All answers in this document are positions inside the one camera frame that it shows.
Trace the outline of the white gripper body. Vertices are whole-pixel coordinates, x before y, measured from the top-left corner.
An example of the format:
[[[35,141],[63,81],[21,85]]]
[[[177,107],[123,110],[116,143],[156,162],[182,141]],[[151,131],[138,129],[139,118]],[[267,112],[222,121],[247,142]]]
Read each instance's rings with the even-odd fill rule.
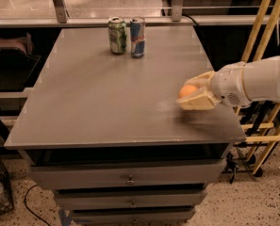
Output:
[[[211,90],[225,105],[247,106],[252,101],[246,95],[243,82],[244,62],[229,64],[215,72]]]

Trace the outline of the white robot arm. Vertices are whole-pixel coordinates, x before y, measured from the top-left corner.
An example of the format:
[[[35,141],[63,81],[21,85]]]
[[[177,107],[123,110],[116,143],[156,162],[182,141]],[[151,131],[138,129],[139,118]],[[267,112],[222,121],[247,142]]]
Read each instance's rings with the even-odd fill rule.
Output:
[[[187,80],[192,93],[179,94],[177,104],[184,110],[209,110],[217,104],[245,107],[252,102],[280,103],[280,56],[229,64]]]

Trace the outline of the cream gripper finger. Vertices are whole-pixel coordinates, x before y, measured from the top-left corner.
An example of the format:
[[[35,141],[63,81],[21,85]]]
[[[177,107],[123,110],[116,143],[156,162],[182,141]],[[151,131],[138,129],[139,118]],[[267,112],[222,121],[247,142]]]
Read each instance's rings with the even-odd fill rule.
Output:
[[[193,85],[196,88],[206,87],[210,88],[211,81],[216,73],[214,71],[209,71],[206,73],[202,73],[198,76],[192,77],[185,82],[185,85]]]
[[[207,88],[199,88],[176,102],[183,110],[210,110],[221,100]]]

